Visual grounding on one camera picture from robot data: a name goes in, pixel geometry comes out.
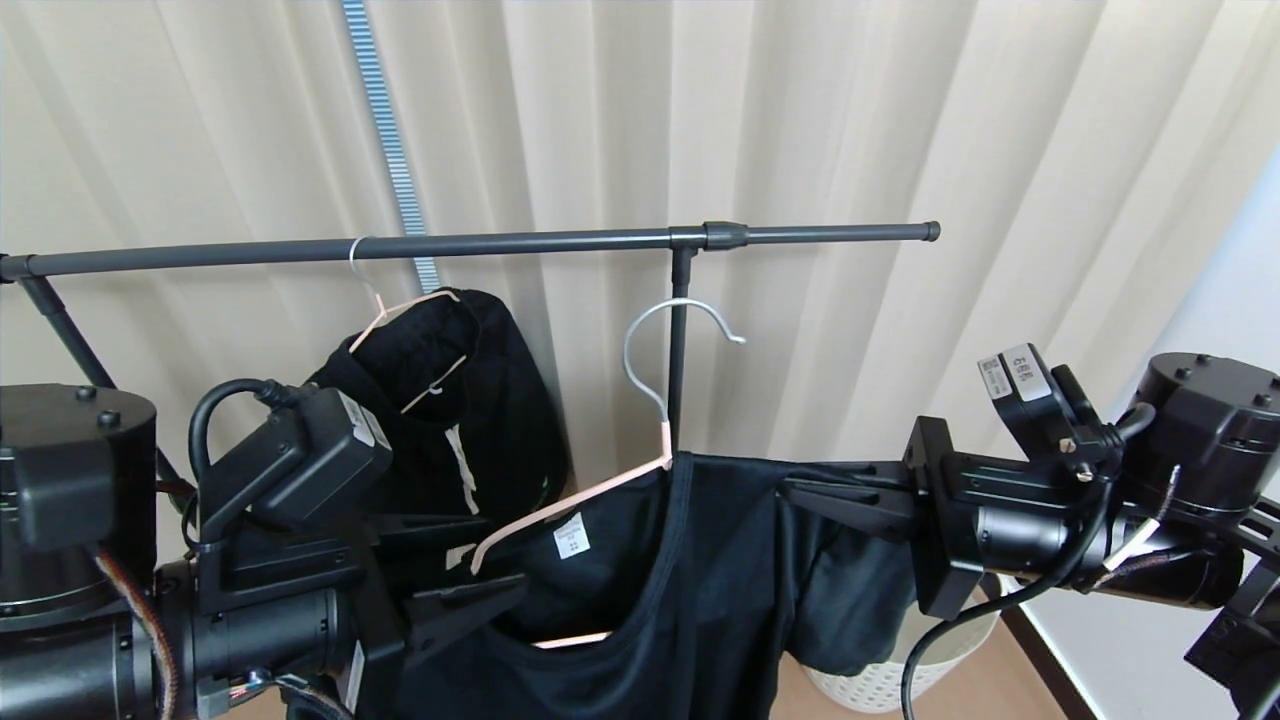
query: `brown floor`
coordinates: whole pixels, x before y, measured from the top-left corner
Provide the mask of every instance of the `brown floor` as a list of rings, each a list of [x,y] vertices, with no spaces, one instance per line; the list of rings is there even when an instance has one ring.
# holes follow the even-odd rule
[[[228,720],[279,720],[278,693],[243,705],[225,715]],[[1044,688],[1030,661],[1009,634],[1004,623],[991,639],[915,702],[920,720],[1064,720],[1053,696]],[[778,698],[771,720],[892,720],[901,714],[860,715],[827,700],[809,682],[791,656],[782,659]]]

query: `silver metal hook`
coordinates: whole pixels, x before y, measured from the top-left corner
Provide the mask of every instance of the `silver metal hook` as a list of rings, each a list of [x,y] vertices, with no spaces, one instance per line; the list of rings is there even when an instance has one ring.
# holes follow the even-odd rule
[[[691,305],[700,310],[705,310],[707,314],[709,314],[712,319],[716,320],[716,324],[719,325],[721,332],[724,333],[724,337],[728,338],[730,342],[736,342],[739,345],[746,342],[745,337],[733,334],[733,331],[730,329],[728,323],[724,320],[723,316],[721,316],[719,311],[717,311],[710,305],[703,302],[701,300],[691,300],[689,297],[672,297],[671,300],[664,300],[641,313],[640,316],[631,323],[631,327],[627,328],[627,334],[623,336],[622,338],[622,369],[626,370],[627,379],[631,380],[631,384],[636,386],[636,388],[639,388],[640,392],[648,395],[649,397],[653,398],[654,402],[658,404],[658,411],[662,413],[663,423],[669,421],[669,418],[667,416],[667,401],[660,395],[654,392],[652,387],[640,382],[640,378],[636,377],[635,370],[631,369],[631,337],[636,334],[636,328],[640,327],[640,323],[643,323],[645,318],[653,315],[658,310],[664,310],[667,307],[673,307],[676,305]]]
[[[352,241],[351,250],[347,250],[347,264],[351,265],[351,272],[356,273],[356,277],[360,278],[360,282],[367,284],[374,291],[374,295],[376,295],[378,287],[374,286],[374,281],[369,279],[369,277],[365,275],[365,273],[361,273],[360,268],[356,266],[356,247],[360,245],[361,241],[369,240],[370,237],[371,236],[362,234],[357,237],[355,241]]]

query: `perforated plastic basket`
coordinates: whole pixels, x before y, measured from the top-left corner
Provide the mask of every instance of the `perforated plastic basket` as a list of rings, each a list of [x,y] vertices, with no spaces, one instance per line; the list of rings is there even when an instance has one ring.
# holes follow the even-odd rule
[[[973,605],[970,598],[968,605]],[[946,675],[961,660],[973,651],[982,647],[982,643],[991,637],[991,630],[1000,620],[998,614],[979,618],[972,623],[960,625],[950,633],[942,635],[924,653],[920,666],[915,670],[915,680],[911,683],[911,698],[920,697],[920,693],[929,689],[933,683]],[[805,667],[809,679],[827,697],[840,705],[858,712],[892,712],[902,706],[899,702],[900,687],[902,684],[902,662],[911,652],[911,646],[920,639],[924,633],[937,624],[937,618],[927,618],[913,605],[902,619],[902,626],[897,633],[897,643],[888,662],[868,665],[865,670],[845,678],[842,675],[827,675],[813,667]]]

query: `beige curtain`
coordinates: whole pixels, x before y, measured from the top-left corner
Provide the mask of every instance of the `beige curtain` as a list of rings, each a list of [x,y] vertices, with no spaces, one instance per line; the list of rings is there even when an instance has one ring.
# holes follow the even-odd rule
[[[369,3],[434,234],[937,219],[934,245],[695,260],[684,446],[895,457],[916,414],[1010,451],[973,369],[1018,342],[1110,406],[1280,138],[1274,3]],[[396,234],[337,3],[0,3],[5,252]],[[589,484],[657,448],[622,331],[668,254],[443,259],[504,297]],[[407,261],[367,263],[413,292]],[[58,281],[118,382],[187,416],[301,380],[372,315],[342,263]],[[20,291],[0,378],[81,375]],[[636,364],[663,382],[664,328]],[[227,447],[260,418],[219,416]]]

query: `baseboard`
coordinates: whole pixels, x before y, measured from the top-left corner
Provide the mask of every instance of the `baseboard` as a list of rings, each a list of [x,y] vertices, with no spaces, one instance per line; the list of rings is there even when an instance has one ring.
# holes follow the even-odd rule
[[[1000,597],[1002,594],[1000,578],[983,575],[982,591],[987,597]],[[1059,662],[1057,656],[1044,642],[1044,637],[1041,635],[1036,623],[1027,616],[1027,612],[1021,607],[1010,607],[1001,614],[1001,618],[1018,646],[1023,648],[1023,653],[1032,661],[1036,673],[1044,680],[1044,687],[1062,708],[1066,720],[1102,720],[1080,693],[1071,674]]]

